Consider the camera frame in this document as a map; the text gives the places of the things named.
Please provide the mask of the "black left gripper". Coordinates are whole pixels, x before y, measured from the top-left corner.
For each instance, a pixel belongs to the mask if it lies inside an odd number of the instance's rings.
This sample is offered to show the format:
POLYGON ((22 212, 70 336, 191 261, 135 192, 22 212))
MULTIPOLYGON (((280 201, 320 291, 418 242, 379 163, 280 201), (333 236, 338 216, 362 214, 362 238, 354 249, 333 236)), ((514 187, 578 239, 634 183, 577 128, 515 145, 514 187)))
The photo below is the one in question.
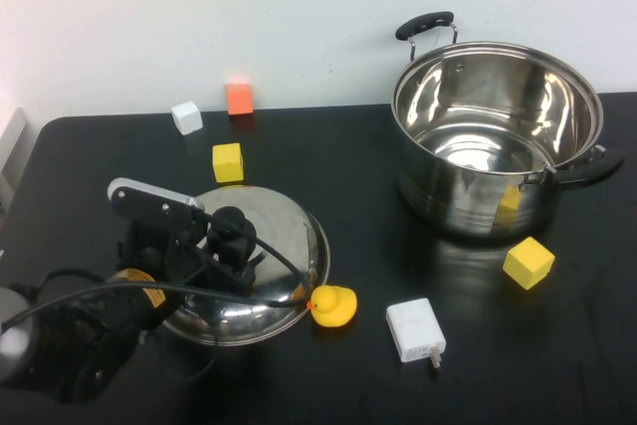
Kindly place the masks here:
POLYGON ((202 222, 193 221, 175 233, 132 220, 118 242, 116 278, 251 294, 255 267, 249 260, 254 250, 255 244, 247 239, 221 241, 217 231, 202 222), (210 267, 190 249, 205 234, 207 255, 213 260, 210 267))

